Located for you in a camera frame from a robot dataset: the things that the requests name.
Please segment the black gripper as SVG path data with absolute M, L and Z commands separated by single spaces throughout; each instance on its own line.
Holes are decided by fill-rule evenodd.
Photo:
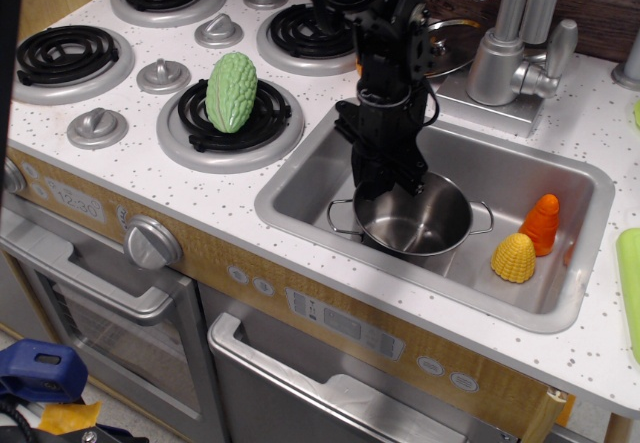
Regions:
M 429 89 L 413 87 L 407 97 L 382 104 L 363 95 L 356 103 L 336 103 L 336 129 L 351 144 L 354 184 L 364 186 L 366 196 L 375 200 L 400 186 L 415 196 L 424 190 L 428 170 L 417 136 L 429 125 L 425 111 Z

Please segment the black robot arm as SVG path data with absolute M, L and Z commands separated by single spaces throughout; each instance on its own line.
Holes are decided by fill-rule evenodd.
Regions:
M 422 192 L 428 169 L 417 136 L 430 124 L 435 93 L 425 73 L 432 64 L 429 10 L 424 0 L 311 0 L 326 34 L 350 23 L 360 66 L 357 100 L 340 101 L 336 128 L 351 143 L 354 184 L 369 200 L 400 186 Z

